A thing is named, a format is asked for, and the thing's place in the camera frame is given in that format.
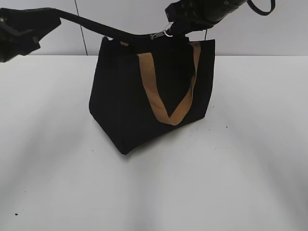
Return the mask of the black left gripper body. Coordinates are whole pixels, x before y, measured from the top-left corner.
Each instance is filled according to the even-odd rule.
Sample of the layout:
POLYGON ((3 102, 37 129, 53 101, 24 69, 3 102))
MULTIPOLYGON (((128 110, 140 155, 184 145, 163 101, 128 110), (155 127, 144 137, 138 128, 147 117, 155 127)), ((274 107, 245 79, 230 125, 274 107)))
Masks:
POLYGON ((61 25, 53 8, 0 9, 0 61, 26 56, 40 49, 39 42, 61 25))

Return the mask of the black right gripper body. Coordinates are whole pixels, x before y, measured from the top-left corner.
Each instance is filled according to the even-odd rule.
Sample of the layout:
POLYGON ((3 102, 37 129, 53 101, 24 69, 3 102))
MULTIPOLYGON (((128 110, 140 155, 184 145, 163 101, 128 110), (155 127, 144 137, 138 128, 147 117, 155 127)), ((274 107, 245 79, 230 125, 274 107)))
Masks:
POLYGON ((177 37, 212 28, 231 13, 230 0, 179 0, 165 9, 170 28, 167 37, 177 37))

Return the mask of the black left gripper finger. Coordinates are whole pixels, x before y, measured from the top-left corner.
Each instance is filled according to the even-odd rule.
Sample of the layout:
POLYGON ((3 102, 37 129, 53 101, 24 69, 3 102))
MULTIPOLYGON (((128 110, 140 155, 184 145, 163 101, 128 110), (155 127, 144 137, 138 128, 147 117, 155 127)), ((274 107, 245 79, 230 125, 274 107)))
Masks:
POLYGON ((152 34, 145 34, 145 35, 136 35, 131 34, 125 31, 121 31, 118 29, 115 29, 110 26, 106 26, 100 23, 97 23, 95 21, 89 20, 84 17, 80 17, 78 15, 68 13, 65 11, 57 10, 57 14, 60 18, 63 18, 65 20, 68 20, 70 22, 76 23, 92 32, 111 37, 113 39, 117 40, 153 40, 152 34))

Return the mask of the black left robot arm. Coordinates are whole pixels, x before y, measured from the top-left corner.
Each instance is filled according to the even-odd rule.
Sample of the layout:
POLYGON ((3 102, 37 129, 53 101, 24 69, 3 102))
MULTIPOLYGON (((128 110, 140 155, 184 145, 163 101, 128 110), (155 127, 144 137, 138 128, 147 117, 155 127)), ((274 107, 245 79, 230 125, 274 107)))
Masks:
POLYGON ((135 44, 151 39, 151 34, 131 34, 55 8, 1 8, 0 61, 5 63, 18 55, 26 56, 40 49, 39 42, 61 25, 61 19, 125 43, 135 44))

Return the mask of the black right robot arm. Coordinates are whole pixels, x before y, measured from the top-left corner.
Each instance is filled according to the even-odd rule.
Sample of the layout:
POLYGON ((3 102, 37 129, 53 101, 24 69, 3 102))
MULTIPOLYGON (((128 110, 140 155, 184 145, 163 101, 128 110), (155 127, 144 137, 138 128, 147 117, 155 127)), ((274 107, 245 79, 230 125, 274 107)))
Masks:
POLYGON ((247 4, 246 0, 179 0, 169 4, 165 13, 170 23, 168 37, 213 28, 247 4))

